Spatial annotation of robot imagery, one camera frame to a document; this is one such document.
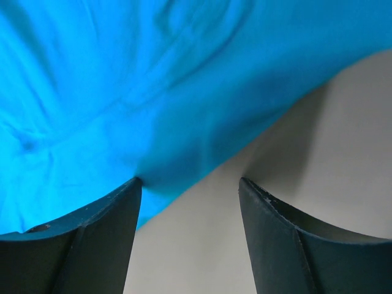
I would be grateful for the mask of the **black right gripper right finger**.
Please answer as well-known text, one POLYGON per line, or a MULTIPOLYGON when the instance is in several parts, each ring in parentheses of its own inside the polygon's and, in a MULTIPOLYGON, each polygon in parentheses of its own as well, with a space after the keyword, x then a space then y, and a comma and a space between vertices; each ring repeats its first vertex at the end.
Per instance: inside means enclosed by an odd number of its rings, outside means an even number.
POLYGON ((391 240, 328 224, 239 181, 257 293, 391 293, 391 240))

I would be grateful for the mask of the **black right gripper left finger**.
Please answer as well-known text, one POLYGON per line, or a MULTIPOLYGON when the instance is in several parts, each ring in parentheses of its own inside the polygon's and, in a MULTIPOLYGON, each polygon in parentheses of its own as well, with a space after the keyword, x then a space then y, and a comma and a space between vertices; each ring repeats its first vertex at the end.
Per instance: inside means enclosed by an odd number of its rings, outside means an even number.
POLYGON ((1 293, 122 293, 141 189, 134 178, 63 217, 1 235, 1 293))

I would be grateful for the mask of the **turquoise t-shirt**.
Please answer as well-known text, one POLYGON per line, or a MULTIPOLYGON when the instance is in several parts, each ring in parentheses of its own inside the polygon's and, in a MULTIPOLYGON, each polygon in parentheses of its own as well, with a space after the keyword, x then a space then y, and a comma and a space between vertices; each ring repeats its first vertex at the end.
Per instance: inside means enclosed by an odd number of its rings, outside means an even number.
POLYGON ((145 224, 389 48, 390 1, 2 1, 1 233, 135 176, 145 224))

